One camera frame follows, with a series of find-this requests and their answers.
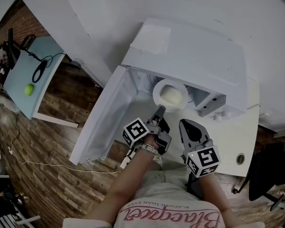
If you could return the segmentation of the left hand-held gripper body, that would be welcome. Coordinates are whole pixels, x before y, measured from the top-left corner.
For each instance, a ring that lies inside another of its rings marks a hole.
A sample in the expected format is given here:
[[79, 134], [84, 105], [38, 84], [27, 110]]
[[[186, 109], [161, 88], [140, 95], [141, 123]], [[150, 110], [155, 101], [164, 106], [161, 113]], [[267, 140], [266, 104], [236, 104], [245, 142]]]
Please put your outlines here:
[[152, 120], [144, 123], [140, 118], [135, 119], [123, 128], [122, 137], [130, 149], [133, 149], [137, 143], [147, 134], [155, 134], [155, 141], [159, 145], [157, 152], [163, 155], [167, 152], [171, 143], [171, 137], [166, 132], [161, 132], [158, 125], [153, 125]]

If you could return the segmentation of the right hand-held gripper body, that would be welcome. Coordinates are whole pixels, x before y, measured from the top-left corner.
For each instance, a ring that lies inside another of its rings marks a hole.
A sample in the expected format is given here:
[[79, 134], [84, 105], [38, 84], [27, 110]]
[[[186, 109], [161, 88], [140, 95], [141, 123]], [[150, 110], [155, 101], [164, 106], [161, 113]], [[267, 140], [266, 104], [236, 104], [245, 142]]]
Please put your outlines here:
[[195, 149], [185, 150], [183, 155], [184, 163], [196, 178], [214, 173], [221, 163], [218, 147], [213, 144], [212, 139], [206, 140]]

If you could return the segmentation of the person's left hand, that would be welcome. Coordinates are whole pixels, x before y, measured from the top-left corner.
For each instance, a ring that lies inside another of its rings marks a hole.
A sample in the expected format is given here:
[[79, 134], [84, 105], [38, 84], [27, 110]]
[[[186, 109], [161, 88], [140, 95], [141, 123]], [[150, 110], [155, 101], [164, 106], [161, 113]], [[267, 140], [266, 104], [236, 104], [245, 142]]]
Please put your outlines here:
[[150, 145], [151, 147], [158, 149], [159, 145], [157, 144], [157, 142], [155, 141], [155, 134], [147, 134], [144, 138], [143, 138], [143, 142], [147, 145]]

